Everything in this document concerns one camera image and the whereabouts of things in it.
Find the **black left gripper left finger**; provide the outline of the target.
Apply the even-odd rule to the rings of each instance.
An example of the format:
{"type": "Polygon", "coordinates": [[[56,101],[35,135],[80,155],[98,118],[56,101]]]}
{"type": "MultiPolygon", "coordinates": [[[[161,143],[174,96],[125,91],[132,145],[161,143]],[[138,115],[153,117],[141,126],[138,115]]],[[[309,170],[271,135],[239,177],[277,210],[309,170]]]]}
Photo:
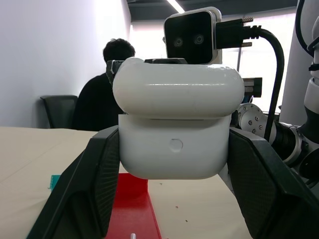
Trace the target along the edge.
{"type": "Polygon", "coordinates": [[[104,239],[120,167],[117,126],[90,138],[60,175],[26,239],[104,239]]]}

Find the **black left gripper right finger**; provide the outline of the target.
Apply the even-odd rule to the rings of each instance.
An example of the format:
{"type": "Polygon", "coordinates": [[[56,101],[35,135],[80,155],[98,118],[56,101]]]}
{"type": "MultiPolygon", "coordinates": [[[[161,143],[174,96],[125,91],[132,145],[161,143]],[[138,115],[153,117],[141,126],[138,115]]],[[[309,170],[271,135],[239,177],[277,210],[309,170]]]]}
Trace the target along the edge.
{"type": "Polygon", "coordinates": [[[319,239],[319,199],[265,139],[230,128],[227,166],[253,239],[319,239]]]}

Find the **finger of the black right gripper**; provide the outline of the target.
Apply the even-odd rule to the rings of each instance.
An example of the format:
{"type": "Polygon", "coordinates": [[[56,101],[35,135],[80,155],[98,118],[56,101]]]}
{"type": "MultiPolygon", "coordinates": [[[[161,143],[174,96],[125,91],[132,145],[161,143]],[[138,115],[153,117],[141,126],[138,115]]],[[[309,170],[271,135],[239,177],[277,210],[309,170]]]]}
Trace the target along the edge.
{"type": "Polygon", "coordinates": [[[106,64],[106,75],[109,80],[109,83],[112,85],[116,73],[118,72],[120,66],[122,65],[122,60],[109,60],[106,64]]]}

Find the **white earbud charging case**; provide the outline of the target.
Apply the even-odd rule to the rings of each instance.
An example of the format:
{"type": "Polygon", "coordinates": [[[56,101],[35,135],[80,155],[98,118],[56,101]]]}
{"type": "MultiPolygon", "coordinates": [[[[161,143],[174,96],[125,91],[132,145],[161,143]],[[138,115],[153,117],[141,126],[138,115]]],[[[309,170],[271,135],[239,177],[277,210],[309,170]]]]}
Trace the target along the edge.
{"type": "Polygon", "coordinates": [[[232,113],[244,97],[239,73],[223,64],[125,60],[115,74],[120,160],[143,179],[205,179],[226,164],[232,113]]]}

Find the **teal tape piece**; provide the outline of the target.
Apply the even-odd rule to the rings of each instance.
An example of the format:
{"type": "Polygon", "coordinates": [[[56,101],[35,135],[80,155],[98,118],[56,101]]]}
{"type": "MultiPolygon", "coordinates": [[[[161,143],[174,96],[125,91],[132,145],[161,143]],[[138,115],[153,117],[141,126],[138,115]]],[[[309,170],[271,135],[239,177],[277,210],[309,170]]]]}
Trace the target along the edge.
{"type": "Polygon", "coordinates": [[[60,178],[60,175],[51,175],[50,185],[49,185],[49,189],[51,192],[54,190],[54,187],[56,186],[59,178],[60,178]]]}

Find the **person in black clothes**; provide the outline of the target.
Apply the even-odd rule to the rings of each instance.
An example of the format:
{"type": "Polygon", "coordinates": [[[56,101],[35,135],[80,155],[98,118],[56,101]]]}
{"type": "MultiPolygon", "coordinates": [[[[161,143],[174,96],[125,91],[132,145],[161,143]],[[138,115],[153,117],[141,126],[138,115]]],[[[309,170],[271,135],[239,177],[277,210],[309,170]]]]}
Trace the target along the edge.
{"type": "MultiPolygon", "coordinates": [[[[135,49],[126,40],[110,40],[103,49],[105,62],[134,57],[135,49]]],[[[81,90],[72,121],[72,129],[101,131],[118,124],[122,109],[117,105],[106,73],[89,80],[81,90]]]]}

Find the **red plastic holder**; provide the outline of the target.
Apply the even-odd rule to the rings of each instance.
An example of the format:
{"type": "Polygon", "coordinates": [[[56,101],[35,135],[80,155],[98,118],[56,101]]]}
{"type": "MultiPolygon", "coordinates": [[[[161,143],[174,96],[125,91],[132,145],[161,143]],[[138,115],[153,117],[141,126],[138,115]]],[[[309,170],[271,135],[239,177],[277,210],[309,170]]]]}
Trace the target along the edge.
{"type": "Polygon", "coordinates": [[[162,239],[148,180],[120,173],[105,239],[131,239],[131,234],[135,234],[136,239],[162,239]]]}

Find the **dark office chair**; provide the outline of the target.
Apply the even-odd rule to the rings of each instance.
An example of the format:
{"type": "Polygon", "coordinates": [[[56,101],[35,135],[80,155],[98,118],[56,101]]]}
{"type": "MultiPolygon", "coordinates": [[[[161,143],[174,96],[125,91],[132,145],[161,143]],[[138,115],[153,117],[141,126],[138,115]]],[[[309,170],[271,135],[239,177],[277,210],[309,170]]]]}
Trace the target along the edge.
{"type": "Polygon", "coordinates": [[[41,96],[50,128],[72,128],[72,119],[78,97],[75,95],[41,96]]]}

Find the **ceiling light strip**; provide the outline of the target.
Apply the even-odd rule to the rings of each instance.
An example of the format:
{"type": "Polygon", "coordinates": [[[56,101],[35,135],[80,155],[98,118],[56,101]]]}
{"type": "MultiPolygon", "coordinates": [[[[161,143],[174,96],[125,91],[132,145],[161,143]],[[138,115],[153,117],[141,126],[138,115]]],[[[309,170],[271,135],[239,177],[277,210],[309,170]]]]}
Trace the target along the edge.
{"type": "Polygon", "coordinates": [[[178,13],[184,13],[185,10],[176,0],[166,0],[178,13]]]}

